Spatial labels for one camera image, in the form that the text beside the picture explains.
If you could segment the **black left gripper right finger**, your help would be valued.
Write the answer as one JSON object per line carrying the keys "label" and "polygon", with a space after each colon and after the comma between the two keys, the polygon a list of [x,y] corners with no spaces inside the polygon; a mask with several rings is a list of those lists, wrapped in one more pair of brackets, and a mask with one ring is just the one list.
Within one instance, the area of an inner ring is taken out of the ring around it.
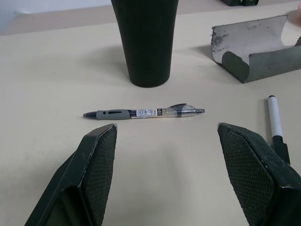
{"label": "black left gripper right finger", "polygon": [[251,226],[299,226],[301,177],[268,145],[246,128],[218,124],[230,183]]}

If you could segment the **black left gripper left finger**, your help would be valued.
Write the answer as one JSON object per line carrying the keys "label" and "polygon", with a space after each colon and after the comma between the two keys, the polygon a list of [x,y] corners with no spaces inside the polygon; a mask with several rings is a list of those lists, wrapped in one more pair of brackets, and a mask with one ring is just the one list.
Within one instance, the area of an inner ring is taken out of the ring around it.
{"label": "black left gripper left finger", "polygon": [[117,125],[86,134],[57,169],[27,226],[100,226],[110,192]]}

